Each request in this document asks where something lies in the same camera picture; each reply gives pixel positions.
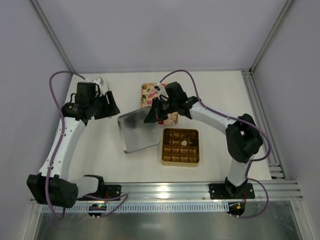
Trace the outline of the silver tin lid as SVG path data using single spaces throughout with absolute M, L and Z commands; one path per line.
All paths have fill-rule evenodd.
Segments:
M 153 147 L 160 143 L 156 123 L 144 123 L 150 109 L 150 106 L 143 107 L 117 118 L 122 148 L 126 154 Z

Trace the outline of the white heart chocolate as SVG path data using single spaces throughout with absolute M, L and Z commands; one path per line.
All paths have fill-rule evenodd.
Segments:
M 187 143 L 187 141 L 185 141 L 185 140 L 181 142 L 181 145 L 182 145 L 182 146 L 186 146 L 187 144 L 188 144 L 188 143 Z

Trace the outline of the metal tongs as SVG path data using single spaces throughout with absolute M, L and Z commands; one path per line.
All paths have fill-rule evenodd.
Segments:
M 107 92 L 110 90 L 109 82 L 107 79 L 100 78 L 99 82 L 99 88 L 100 88 L 100 95 L 104 95 L 107 98 L 107 102 L 109 103 L 109 98 L 107 96 Z

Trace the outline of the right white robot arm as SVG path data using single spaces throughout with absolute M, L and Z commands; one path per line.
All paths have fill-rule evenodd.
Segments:
M 231 166 L 224 180 L 226 193 L 238 197 L 248 182 L 249 162 L 259 152 L 263 139 L 253 118 L 244 114 L 237 119 L 221 116 L 205 107 L 196 96 L 188 97 L 178 82 L 168 84 L 166 95 L 152 99 L 151 108 L 144 119 L 145 123 L 164 121 L 171 113 L 190 120 L 196 120 L 218 130 L 226 137 L 227 150 L 231 156 Z

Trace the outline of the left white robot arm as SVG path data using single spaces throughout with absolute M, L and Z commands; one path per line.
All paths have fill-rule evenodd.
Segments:
M 116 116 L 120 110 L 107 80 L 102 78 L 78 82 L 76 92 L 60 110 L 63 118 L 52 148 L 38 174 L 29 175 L 26 184 L 38 204 L 71 208 L 80 198 L 105 196 L 102 176 L 86 174 L 70 181 L 69 168 L 89 120 Z

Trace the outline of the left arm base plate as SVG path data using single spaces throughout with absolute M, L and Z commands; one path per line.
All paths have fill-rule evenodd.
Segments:
M 102 196 L 108 201 L 119 201 L 122 186 L 119 184 L 105 184 Z

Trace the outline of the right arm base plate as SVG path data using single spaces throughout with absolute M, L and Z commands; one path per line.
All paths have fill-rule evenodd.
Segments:
M 244 183 L 235 187 L 232 184 L 211 183 L 208 185 L 211 200 L 227 200 L 227 199 L 255 199 L 255 192 L 251 183 Z

